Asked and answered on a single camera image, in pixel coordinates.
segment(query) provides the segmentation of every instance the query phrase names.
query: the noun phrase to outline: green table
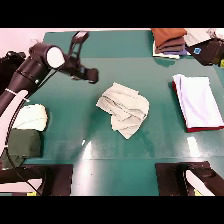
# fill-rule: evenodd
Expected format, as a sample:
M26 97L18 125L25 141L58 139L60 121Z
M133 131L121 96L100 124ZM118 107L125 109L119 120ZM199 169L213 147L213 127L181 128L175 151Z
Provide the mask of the green table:
M73 35L47 33L44 41L67 52ZM152 43L151 31L90 32L82 63L98 68L100 81L90 85L57 73L31 97L31 104L48 109L50 119L42 136L43 158L26 163L73 163L72 195L158 195L155 163L161 161L208 160L224 177L224 130L186 133L170 88L178 73L208 76L224 117L223 71L191 57L153 58ZM95 106L113 82L138 90L150 102L147 119L129 140L112 131L110 115ZM189 137L197 141L197 154L189 148Z

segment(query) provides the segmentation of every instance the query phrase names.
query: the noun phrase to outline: clothing pile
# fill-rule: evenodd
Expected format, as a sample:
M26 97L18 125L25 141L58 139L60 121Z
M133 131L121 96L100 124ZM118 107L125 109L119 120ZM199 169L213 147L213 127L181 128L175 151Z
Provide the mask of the clothing pile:
M187 132L224 128L208 77L177 74L173 76L172 87L177 94Z
M16 167L28 158L40 157L41 139L39 131L43 131L47 124L47 113L43 105L24 106L9 135L8 152ZM6 151L1 156L2 169L12 168Z
M185 49L184 28L151 28L154 35L153 56L179 59L188 55Z
M112 129L119 131L126 139L140 128L149 111L149 102L145 97L117 83L103 93L96 106L112 114Z

